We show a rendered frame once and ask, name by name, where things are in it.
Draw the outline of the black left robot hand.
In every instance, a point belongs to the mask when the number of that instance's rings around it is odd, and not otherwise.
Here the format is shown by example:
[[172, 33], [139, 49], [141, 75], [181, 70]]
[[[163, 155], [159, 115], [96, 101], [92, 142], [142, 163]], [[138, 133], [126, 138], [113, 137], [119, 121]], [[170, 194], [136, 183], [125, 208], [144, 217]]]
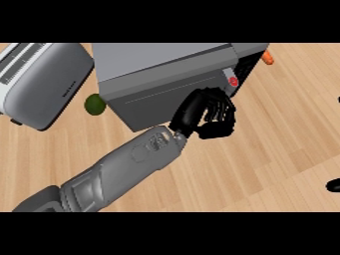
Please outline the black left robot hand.
[[201, 139], [230, 136], [235, 124], [235, 106], [221, 88], [196, 89], [173, 114], [170, 129]]

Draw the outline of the grey microwave door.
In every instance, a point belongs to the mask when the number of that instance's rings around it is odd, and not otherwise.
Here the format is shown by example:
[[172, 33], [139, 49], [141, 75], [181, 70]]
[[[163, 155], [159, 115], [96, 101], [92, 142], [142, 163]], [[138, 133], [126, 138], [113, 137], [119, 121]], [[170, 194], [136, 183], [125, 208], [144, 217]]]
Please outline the grey microwave door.
[[176, 109], [196, 89], [221, 88], [231, 96], [238, 89], [232, 68], [215, 70], [187, 79], [145, 89], [125, 89], [99, 83], [99, 96], [132, 131], [139, 131], [170, 121]]

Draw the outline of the grey microwave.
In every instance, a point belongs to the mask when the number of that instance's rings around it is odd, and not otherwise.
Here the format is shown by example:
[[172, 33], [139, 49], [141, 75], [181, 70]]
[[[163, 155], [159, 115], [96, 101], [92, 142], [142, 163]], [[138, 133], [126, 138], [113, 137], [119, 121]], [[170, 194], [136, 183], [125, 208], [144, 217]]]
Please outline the grey microwave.
[[99, 96], [105, 101], [235, 66], [268, 43], [93, 43]]

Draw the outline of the orange carrot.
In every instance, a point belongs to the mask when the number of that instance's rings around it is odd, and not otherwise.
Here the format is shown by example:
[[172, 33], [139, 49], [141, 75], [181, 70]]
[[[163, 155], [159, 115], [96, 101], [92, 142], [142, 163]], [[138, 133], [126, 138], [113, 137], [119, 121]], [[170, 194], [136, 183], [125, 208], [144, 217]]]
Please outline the orange carrot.
[[264, 63], [266, 65], [272, 65], [274, 64], [274, 58], [272, 58], [272, 56], [269, 54], [269, 51], [264, 52], [261, 59], [262, 59], [262, 61], [264, 61]]

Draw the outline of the green round fruit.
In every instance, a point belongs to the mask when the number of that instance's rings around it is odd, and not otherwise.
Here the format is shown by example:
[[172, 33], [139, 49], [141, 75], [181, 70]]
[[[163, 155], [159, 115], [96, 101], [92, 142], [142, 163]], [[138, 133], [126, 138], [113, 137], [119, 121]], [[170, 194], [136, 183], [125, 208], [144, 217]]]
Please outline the green round fruit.
[[105, 111], [105, 108], [107, 108], [107, 104], [102, 98], [99, 97], [99, 95], [98, 94], [89, 95], [85, 101], [86, 112], [92, 116], [98, 116]]

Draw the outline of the silver toaster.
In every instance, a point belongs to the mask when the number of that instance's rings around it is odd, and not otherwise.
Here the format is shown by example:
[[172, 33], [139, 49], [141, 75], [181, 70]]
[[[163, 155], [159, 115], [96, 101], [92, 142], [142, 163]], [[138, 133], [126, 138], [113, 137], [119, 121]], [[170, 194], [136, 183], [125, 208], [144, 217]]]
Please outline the silver toaster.
[[11, 43], [0, 52], [0, 115], [46, 130], [93, 68], [80, 43]]

